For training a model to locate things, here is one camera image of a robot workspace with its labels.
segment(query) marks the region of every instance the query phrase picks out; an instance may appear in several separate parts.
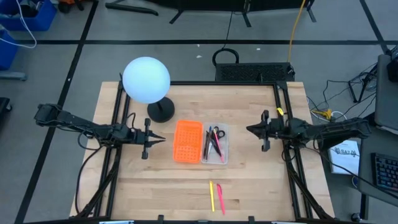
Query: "pencil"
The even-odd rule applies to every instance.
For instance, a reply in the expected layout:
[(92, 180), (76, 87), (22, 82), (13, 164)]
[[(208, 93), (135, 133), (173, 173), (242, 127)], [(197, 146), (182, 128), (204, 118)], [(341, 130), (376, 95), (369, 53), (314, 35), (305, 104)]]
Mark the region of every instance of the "pencil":
[(214, 209), (214, 193), (213, 193), (213, 181), (209, 181), (210, 185), (210, 197), (211, 197), (211, 211), (215, 211)]

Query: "scissors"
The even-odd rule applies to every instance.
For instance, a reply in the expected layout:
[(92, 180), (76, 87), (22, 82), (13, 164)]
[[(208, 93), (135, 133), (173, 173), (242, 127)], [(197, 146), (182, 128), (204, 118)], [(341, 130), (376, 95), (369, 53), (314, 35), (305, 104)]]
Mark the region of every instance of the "scissors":
[(220, 130), (217, 126), (215, 126), (215, 127), (213, 128), (213, 130), (216, 130), (217, 138), (218, 138), (218, 139), (223, 138), (223, 137), (225, 136), (225, 131)]

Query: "wooden table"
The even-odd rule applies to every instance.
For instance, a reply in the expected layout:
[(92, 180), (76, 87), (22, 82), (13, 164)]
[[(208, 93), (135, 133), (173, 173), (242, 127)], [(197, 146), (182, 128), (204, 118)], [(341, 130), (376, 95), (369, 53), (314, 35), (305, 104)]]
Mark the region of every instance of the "wooden table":
[[(111, 122), (117, 86), (116, 82), (102, 84), (94, 122)], [(288, 86), (294, 116), (311, 122), (303, 83), (293, 82)], [(142, 146), (123, 146), (112, 219), (156, 220), (158, 215), (165, 215), (165, 220), (248, 220), (248, 216), (258, 221), (294, 220), (288, 175), (281, 159), (282, 141), (271, 139), (271, 149), (261, 152), (262, 141), (246, 130), (246, 126), (260, 122), (264, 110), (269, 110), (271, 118), (277, 117), (271, 86), (171, 86), (167, 96), (175, 104), (174, 117), (162, 124), (152, 122), (150, 126), (167, 141), (152, 147), (148, 160), (141, 159)], [(136, 128), (144, 128), (146, 108), (147, 105), (131, 100), (129, 112), (137, 113)], [(228, 164), (175, 162), (172, 145), (175, 124), (180, 119), (228, 124)], [(91, 140), (88, 147), (97, 147), (97, 144)], [(80, 209), (98, 188), (104, 152), (102, 149), (91, 158), (83, 171)], [(333, 216), (320, 156), (302, 149), (302, 162), (309, 191)], [(211, 212), (209, 180), (223, 188), (225, 216), (217, 194), (216, 212)], [(304, 217), (299, 190), (298, 198)], [(105, 193), (101, 214), (107, 199), (108, 193)]]

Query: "lamp stand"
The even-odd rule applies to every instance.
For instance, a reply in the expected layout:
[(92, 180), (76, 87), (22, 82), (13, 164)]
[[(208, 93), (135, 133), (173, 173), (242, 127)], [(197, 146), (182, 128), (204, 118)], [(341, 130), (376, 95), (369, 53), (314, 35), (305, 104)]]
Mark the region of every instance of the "lamp stand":
[(156, 103), (148, 105), (149, 118), (157, 123), (164, 123), (174, 115), (174, 103), (167, 97), (163, 97)]

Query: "black keyboard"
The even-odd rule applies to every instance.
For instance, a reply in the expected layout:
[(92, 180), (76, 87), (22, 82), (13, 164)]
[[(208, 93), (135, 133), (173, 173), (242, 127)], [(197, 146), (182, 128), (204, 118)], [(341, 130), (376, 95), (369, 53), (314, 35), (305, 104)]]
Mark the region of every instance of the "black keyboard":
[(294, 81), (287, 73), (288, 63), (239, 63), (218, 64), (216, 79), (218, 81), (259, 81), (264, 82)]
[(398, 192), (398, 158), (372, 153), (373, 182)]

